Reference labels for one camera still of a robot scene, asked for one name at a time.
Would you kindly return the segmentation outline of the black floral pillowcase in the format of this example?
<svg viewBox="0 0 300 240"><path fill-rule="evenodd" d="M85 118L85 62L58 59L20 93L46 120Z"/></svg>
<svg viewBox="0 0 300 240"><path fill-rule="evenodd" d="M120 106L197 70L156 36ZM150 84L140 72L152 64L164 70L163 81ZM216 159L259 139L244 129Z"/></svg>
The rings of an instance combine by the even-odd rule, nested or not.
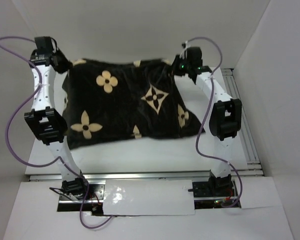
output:
<svg viewBox="0 0 300 240"><path fill-rule="evenodd" d="M204 133L163 59L126 64L80 59L62 83L71 150L130 139L180 139Z"/></svg>

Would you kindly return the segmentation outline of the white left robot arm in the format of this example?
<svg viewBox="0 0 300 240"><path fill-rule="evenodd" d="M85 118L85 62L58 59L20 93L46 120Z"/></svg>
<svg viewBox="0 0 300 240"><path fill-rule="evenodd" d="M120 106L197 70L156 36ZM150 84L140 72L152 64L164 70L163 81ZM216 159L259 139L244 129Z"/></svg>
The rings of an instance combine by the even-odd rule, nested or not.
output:
<svg viewBox="0 0 300 240"><path fill-rule="evenodd" d="M31 110L24 114L24 120L35 135L52 153L61 174L61 192L78 200L87 197L89 187L82 171L76 165L67 142L68 125L55 108L54 82L56 74L67 72L72 63L58 48L50 36L35 37L35 50L30 56L34 77Z"/></svg>

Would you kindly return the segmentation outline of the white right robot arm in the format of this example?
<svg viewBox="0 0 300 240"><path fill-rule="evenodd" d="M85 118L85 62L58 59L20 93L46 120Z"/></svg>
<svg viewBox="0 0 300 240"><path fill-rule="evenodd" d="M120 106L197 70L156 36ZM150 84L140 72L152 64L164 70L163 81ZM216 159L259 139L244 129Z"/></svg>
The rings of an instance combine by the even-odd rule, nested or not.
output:
<svg viewBox="0 0 300 240"><path fill-rule="evenodd" d="M208 123L214 140L214 153L208 155L199 150L199 136L196 138L195 149L200 156L214 160L209 171L208 190L213 196L220 196L231 190L233 185L231 171L235 167L228 158L242 126L242 101L229 95L216 81L215 71L203 65L200 47L184 43L182 48L180 55L173 61L173 73L179 77L187 75L208 97L202 122Z"/></svg>

